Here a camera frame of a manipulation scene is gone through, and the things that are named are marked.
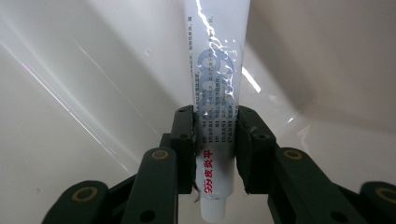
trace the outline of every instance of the white surface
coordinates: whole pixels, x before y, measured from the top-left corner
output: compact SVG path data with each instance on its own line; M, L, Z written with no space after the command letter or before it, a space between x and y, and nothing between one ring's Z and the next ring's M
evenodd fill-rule
M158 146L191 103L181 2L0 1L1 223L40 223L71 185L112 187ZM395 10L385 0L250 10L241 105L355 191L396 184ZM179 223L204 223L194 200L180 198ZM247 196L237 177L223 223L272 223L265 196Z

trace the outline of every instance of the white tube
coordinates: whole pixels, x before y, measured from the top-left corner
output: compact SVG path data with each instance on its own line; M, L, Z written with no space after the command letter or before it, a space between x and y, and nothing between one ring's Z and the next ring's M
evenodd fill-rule
M233 193L233 143L250 0L185 0L194 110L196 183L205 221L223 220Z

